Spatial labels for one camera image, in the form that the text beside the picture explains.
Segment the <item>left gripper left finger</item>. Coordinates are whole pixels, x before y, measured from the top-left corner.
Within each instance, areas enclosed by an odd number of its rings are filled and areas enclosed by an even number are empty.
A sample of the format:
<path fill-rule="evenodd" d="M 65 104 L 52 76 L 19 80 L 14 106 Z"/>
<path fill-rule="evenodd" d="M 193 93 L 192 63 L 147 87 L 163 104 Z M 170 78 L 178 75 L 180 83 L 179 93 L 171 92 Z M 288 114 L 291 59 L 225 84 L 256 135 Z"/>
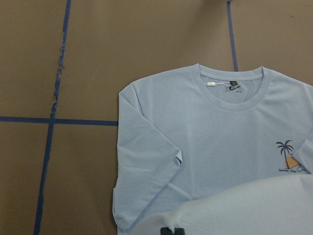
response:
<path fill-rule="evenodd" d="M 173 232 L 169 227 L 161 227 L 160 235 L 173 235 Z"/>

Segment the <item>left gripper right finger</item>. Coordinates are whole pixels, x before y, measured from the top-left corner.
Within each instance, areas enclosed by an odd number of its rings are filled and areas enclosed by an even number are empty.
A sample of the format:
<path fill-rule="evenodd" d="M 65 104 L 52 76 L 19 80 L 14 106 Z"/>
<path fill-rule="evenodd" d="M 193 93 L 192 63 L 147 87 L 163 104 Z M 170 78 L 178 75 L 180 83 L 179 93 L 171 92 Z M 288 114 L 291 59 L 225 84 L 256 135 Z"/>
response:
<path fill-rule="evenodd" d="M 174 225 L 174 235 L 185 235 L 185 229 L 182 224 L 176 223 Z"/>

